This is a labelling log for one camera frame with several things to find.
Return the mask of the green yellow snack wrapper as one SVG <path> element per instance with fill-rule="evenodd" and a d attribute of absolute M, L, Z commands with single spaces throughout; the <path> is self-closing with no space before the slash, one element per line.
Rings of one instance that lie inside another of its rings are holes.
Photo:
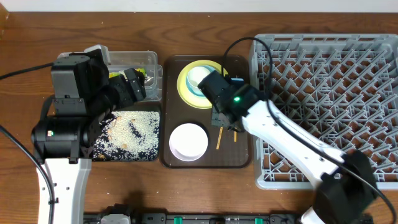
<path fill-rule="evenodd" d="M 146 70 L 144 68 L 135 68 L 136 71 L 141 72 L 145 78 L 147 78 L 147 74 L 146 74 Z M 125 72 L 123 70 L 120 70 L 118 72 L 110 72 L 109 73 L 109 77 L 113 78 L 119 75 L 123 75 L 125 76 L 125 78 L 127 78 L 127 76 L 125 75 Z"/>

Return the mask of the white rice bowl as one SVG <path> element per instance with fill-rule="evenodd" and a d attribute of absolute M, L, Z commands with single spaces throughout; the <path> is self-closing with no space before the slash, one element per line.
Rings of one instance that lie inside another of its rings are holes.
<path fill-rule="evenodd" d="M 191 162 L 203 156 L 209 140 L 206 131 L 199 125 L 185 123 L 176 127 L 169 138 L 171 153 L 179 160 Z"/>

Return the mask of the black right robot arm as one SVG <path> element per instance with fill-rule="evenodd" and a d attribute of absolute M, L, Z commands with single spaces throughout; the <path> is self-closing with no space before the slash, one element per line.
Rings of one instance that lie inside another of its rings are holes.
<path fill-rule="evenodd" d="M 353 223 L 382 197 L 365 154 L 347 154 L 317 139 L 282 114 L 268 93 L 229 83 L 201 90 L 226 120 L 242 122 L 249 134 L 273 146 L 310 181 L 315 199 L 300 223 Z"/>

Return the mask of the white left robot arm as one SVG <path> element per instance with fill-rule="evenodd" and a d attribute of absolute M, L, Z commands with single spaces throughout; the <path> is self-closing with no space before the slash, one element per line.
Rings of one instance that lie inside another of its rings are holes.
<path fill-rule="evenodd" d="M 39 223 L 83 223 L 85 189 L 100 123 L 146 97 L 144 74 L 109 76 L 108 48 L 95 45 L 51 66 L 54 94 L 42 106 L 31 139 L 38 160 Z"/>

